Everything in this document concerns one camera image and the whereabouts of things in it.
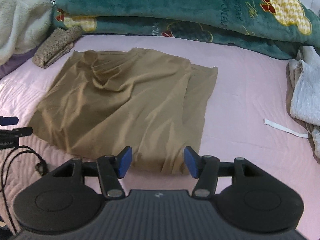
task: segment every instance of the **bed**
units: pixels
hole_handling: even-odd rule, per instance
[[[318,240],[320,167],[312,147],[308,139],[276,130],[263,122],[267,118],[296,132],[306,132],[286,110],[290,88],[288,61],[235,46],[151,36],[88,35],[82,37],[73,50],[129,51],[134,47],[155,49],[188,58],[193,64],[219,68],[217,83],[207,104],[199,154],[214,155],[228,162],[242,156],[296,190],[304,201],[304,213],[297,229],[307,239]],[[18,126],[6,128],[28,124],[37,103],[70,55],[71,52],[45,70],[29,60],[0,81],[0,115],[17,116],[20,120]],[[21,138],[20,144],[38,152],[50,170],[72,158],[36,136]],[[8,151],[1,151],[0,165]],[[5,190],[11,212],[17,194],[39,179],[35,163],[36,158],[26,154],[12,164]],[[86,178],[85,182],[100,191],[95,178]],[[126,193],[131,189],[191,190],[196,180],[191,176],[129,170],[121,184]],[[219,179],[216,192],[230,184],[230,178]],[[9,222],[3,201],[0,201],[0,216]]]

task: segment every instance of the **brown knit fabric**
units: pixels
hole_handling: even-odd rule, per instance
[[[32,62],[41,68],[47,68],[63,55],[70,52],[73,42],[82,35],[82,29],[74,26],[68,30],[57,28],[39,47]]]

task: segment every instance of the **white strap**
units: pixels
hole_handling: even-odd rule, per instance
[[[266,118],[263,119],[263,122],[264,122],[264,124],[269,125],[269,126],[271,126],[273,128],[276,128],[278,130],[281,130],[281,131],[284,131],[284,132],[287,132],[287,133],[291,133],[291,134],[293,134],[295,136],[298,136],[298,137],[301,137],[301,138],[310,138],[311,137],[311,135],[308,134],[308,133],[297,133],[297,132],[292,131],[292,130],[290,130],[290,129],[282,126],[282,125],[279,125],[277,123],[271,122],[270,120],[268,120]]]

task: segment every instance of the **purple fabric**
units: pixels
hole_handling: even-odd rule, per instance
[[[24,54],[14,54],[9,58],[9,60],[0,65],[0,79],[11,73],[12,71],[16,70],[20,67],[23,63],[25,63],[28,59],[33,57],[36,53],[38,47],[24,53]]]

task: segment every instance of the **teal comforter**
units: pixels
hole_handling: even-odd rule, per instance
[[[56,27],[235,44],[279,59],[320,48],[320,19],[298,0],[56,0]]]

